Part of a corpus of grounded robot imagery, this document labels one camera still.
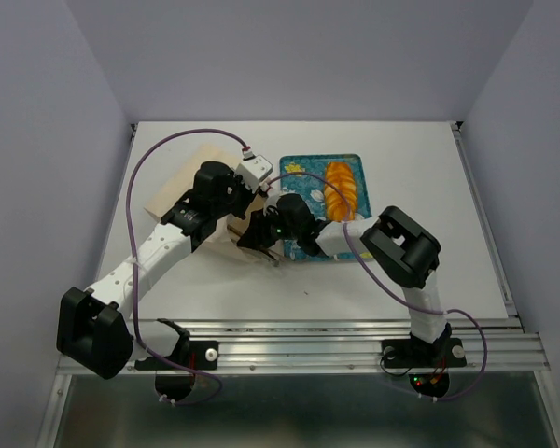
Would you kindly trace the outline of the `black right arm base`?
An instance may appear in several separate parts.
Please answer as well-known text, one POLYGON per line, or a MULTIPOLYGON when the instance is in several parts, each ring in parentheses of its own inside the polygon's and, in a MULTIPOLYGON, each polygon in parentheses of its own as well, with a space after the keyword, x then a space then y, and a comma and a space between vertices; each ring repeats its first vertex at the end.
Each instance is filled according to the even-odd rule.
POLYGON ((379 365, 393 378, 404 378, 417 394, 434 401, 446 398, 451 378, 448 370, 467 366, 462 341, 451 338, 437 355, 425 352, 412 339, 393 339, 381 342, 379 365))

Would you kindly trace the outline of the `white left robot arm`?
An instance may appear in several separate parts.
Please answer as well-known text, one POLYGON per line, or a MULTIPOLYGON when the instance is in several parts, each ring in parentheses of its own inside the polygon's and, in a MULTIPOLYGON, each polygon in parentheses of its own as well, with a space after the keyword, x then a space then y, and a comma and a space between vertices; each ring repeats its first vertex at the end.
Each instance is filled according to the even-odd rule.
POLYGON ((136 333, 127 318, 138 303, 178 262, 209 238, 220 219, 244 217, 271 165, 261 157, 236 168, 206 161, 191 189, 161 218, 152 233, 116 269, 84 290, 72 287, 61 299, 56 346, 104 379, 115 377, 131 360, 136 333))

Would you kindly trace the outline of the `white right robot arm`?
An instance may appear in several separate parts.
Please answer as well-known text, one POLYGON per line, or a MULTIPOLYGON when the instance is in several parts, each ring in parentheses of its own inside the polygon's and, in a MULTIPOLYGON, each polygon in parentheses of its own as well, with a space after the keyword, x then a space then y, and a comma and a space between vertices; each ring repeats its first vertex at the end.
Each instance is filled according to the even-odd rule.
POLYGON ((441 246, 402 210, 389 206, 378 218, 342 223, 316 218, 296 193, 276 195, 251 213, 237 245, 263 251, 280 240, 296 242, 311 257, 371 254, 402 289, 404 297, 395 300, 409 310, 413 358, 431 364, 443 355, 452 331, 437 286, 441 246))

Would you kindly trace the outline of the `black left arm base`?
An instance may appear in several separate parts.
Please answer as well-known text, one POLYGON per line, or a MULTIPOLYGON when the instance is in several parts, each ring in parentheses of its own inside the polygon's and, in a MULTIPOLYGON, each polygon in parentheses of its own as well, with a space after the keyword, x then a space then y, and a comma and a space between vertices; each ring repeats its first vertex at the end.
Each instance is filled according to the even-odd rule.
POLYGON ((138 371, 156 374, 155 392, 172 407, 204 403, 222 390, 217 369, 219 342, 193 341, 190 332, 170 319, 140 326, 147 348, 136 344, 131 362, 138 371))

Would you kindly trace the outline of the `orange twisted fake bread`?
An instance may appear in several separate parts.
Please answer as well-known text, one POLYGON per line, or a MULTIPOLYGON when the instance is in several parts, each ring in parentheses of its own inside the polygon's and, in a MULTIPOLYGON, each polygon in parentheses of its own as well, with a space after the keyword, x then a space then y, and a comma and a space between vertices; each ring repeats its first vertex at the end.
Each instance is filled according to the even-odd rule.
POLYGON ((357 210, 357 184, 350 166, 343 161, 331 161, 326 166, 324 187, 326 216, 332 221, 352 221, 357 210))

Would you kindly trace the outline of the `metal serving tongs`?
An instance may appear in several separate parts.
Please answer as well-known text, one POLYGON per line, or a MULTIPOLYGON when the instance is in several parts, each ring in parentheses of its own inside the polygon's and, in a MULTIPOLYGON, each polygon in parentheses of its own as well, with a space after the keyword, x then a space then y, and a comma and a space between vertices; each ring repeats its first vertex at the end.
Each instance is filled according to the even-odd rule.
POLYGON ((246 262, 267 263, 273 267, 278 267, 280 265, 281 256, 276 252, 270 249, 252 249, 238 246, 239 239, 243 236, 243 234, 232 225, 227 226, 227 231, 232 244, 237 247, 237 250, 246 262))

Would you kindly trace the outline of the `beige paper bag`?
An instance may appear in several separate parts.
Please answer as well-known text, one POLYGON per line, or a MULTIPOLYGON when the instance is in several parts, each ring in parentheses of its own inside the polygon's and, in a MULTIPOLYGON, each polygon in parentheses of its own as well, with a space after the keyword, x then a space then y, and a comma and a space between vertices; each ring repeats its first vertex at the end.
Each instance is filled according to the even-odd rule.
MULTIPOLYGON (((191 157, 180 165, 179 170, 170 177, 160 190, 147 202, 144 209, 156 220, 160 220, 164 213, 169 211, 183 193, 193 186, 194 176, 203 162, 219 161, 230 168, 236 168, 240 162, 238 156, 230 154, 213 145, 201 145, 191 157)), ((234 259, 244 263, 268 261, 278 263, 283 256, 279 243, 273 244, 263 252, 237 245, 239 238, 245 233, 251 213, 260 210, 265 199, 257 196, 249 205, 245 219, 228 216, 217 222, 216 230, 199 247, 206 251, 216 253, 226 259, 234 259)))

